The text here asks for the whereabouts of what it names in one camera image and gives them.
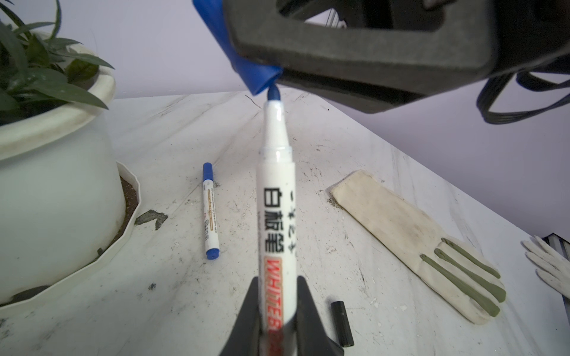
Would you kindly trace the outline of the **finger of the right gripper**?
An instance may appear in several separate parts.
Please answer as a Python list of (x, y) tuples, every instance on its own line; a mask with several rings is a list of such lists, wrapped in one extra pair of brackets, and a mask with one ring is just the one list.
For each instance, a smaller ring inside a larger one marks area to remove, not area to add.
[(432, 96), (569, 51), (567, 1), (225, 1), (247, 59)]
[(389, 111), (423, 98), (422, 94), (285, 69), (278, 83), (304, 90), (365, 114)]

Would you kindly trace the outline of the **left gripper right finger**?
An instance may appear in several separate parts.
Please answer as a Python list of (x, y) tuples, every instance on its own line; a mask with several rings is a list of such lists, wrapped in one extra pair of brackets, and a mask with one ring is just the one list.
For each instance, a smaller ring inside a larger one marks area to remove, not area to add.
[(344, 350), (327, 336), (304, 277), (297, 277), (298, 302), (296, 312), (297, 350), (300, 356), (343, 356)]

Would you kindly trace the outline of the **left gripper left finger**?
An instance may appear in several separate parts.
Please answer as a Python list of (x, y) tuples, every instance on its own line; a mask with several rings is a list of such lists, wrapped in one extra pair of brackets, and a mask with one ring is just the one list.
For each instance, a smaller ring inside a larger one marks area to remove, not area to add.
[(219, 356), (258, 356), (259, 339), (258, 277), (254, 277)]

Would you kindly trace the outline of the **white marker pen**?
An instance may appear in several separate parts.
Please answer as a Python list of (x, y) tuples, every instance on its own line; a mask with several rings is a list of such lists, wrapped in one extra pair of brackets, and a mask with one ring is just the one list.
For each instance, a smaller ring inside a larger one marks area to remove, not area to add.
[(203, 221), (205, 233), (206, 258), (216, 260), (220, 256), (220, 243), (215, 210), (213, 166), (203, 164)]
[(285, 109), (276, 85), (264, 105), (264, 136), (257, 167), (258, 310), (260, 355), (296, 355), (297, 311), (295, 163)]

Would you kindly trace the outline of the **black pen cap left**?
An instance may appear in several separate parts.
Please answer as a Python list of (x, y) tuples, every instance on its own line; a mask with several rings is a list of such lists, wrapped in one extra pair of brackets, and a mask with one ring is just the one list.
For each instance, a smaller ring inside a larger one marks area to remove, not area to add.
[(347, 310), (343, 301), (335, 301), (330, 304), (332, 318), (339, 345), (343, 348), (355, 345), (353, 333), (350, 327)]

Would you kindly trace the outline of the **beige green-fingered glove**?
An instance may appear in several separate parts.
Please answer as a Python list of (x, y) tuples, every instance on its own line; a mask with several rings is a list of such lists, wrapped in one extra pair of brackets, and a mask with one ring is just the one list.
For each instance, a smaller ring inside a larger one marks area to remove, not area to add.
[(470, 322), (500, 314), (506, 289), (500, 273), (475, 247), (457, 240), (421, 209), (366, 171), (330, 190), (334, 200), (427, 286)]

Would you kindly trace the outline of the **potted green plant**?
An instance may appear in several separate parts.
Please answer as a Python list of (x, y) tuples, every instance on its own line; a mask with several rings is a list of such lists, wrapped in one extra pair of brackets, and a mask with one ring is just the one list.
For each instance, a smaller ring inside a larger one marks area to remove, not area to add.
[(1, 304), (97, 259), (126, 219), (104, 113), (113, 66), (62, 38), (62, 14), (23, 22), (1, 3)]

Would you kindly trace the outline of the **white cotton glove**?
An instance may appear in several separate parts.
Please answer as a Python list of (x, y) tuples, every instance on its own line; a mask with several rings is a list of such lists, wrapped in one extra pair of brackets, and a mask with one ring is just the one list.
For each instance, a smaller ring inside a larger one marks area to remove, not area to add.
[(569, 260), (539, 237), (530, 237), (521, 243), (525, 256), (536, 265), (537, 276), (562, 296), (569, 298)]

